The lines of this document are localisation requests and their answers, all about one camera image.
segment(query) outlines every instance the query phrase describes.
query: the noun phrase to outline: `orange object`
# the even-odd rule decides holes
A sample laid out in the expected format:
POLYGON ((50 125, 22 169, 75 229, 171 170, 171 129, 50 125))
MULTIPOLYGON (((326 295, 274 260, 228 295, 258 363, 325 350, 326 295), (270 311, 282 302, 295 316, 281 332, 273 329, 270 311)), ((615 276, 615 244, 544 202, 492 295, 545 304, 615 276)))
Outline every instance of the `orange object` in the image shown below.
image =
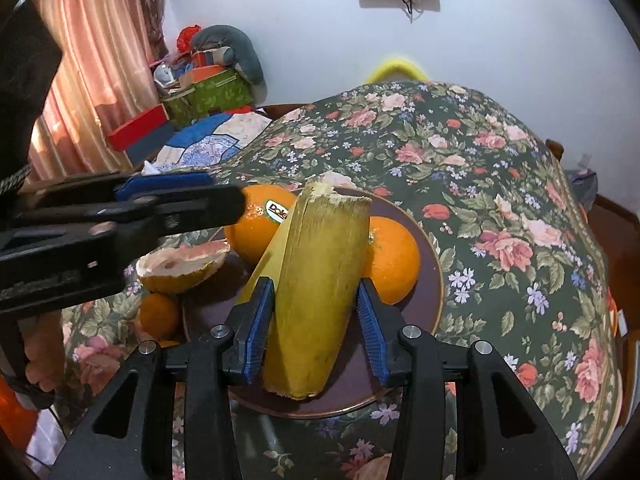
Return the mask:
POLYGON ((191 51, 191 38, 202 30, 199 25, 191 25, 191 27, 185 27, 180 31, 178 39, 175 42, 175 46, 178 48, 178 52, 184 54, 191 51))
POLYGON ((373 280, 384 303, 395 304, 418 280, 418 244, 407 228, 391 218, 372 216, 369 229, 371 242, 362 276, 373 280))
POLYGON ((200 68, 192 68, 180 78, 180 87, 188 88, 195 83, 199 83, 207 77, 218 75, 226 70, 222 65, 209 65, 200 68))
POLYGON ((170 339, 180 325, 180 308, 174 300, 157 292, 140 302, 140 328, 158 340, 170 339))
POLYGON ((296 196, 280 186, 255 184, 244 188, 246 208, 237 224, 225 227, 231 247, 250 264, 257 264, 296 196))
POLYGON ((24 408, 14 391, 0 377, 0 426, 15 449, 27 449, 37 421, 38 412, 24 408))

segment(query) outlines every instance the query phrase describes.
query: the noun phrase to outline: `red flower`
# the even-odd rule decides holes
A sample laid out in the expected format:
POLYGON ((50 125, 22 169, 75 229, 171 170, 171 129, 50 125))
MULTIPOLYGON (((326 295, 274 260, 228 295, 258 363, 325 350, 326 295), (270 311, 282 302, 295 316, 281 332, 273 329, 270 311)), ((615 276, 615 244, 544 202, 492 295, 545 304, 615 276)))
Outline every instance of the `red flower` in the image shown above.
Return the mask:
POLYGON ((422 208, 425 218, 435 218, 436 220, 446 220, 449 218, 449 208, 442 204, 428 204, 422 208))
POLYGON ((391 192, 384 186, 378 186, 376 189, 373 190, 373 193, 375 193, 378 196, 389 196, 391 194, 391 192))
POLYGON ((538 382, 538 370, 534 365, 524 363, 520 365, 516 375, 525 388, 530 388, 538 382))

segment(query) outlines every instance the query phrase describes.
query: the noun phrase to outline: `stuffed toy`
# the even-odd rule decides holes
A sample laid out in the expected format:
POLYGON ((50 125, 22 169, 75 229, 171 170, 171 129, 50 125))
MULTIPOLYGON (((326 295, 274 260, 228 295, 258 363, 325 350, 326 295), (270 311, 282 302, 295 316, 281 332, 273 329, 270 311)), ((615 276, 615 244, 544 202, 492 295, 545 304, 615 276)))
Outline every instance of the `stuffed toy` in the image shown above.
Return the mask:
POLYGON ((230 25, 203 28, 191 38, 192 51, 210 51, 213 63, 231 66, 253 85, 264 81, 260 61, 249 37, 230 25))

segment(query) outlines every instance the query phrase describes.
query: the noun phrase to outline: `brown plate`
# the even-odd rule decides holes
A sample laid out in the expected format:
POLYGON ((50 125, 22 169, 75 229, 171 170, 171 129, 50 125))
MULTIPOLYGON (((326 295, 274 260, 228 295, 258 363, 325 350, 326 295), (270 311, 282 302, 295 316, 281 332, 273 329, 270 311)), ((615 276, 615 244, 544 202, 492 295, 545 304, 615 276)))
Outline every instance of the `brown plate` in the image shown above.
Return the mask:
MULTIPOLYGON (((420 249, 421 265, 414 290, 398 303, 407 323, 430 330, 440 322, 443 285, 438 257, 420 226, 393 203, 365 191, 338 188, 352 196, 370 196, 372 216, 386 216, 409 229, 420 249)), ((216 238, 222 238, 222 230, 216 238)), ((214 325, 224 323, 252 269, 231 251, 220 270, 206 282, 182 295, 184 331, 188 340, 199 338, 214 325)), ((351 316, 344 343, 322 394, 298 401, 265 391, 261 381, 245 388, 230 388, 241 404, 268 415, 288 418, 320 418, 340 415, 369 404, 385 389, 372 376, 364 351, 358 317, 351 316)))

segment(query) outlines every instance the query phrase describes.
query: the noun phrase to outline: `floor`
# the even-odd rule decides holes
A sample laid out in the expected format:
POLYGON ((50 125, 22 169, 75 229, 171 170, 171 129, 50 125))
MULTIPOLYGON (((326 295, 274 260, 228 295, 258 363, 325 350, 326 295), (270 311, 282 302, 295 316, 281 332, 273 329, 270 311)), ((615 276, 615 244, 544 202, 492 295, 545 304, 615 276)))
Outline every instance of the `floor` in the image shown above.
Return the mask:
POLYGON ((640 226, 599 205, 589 225, 609 261, 609 286, 629 330, 640 329, 640 226))

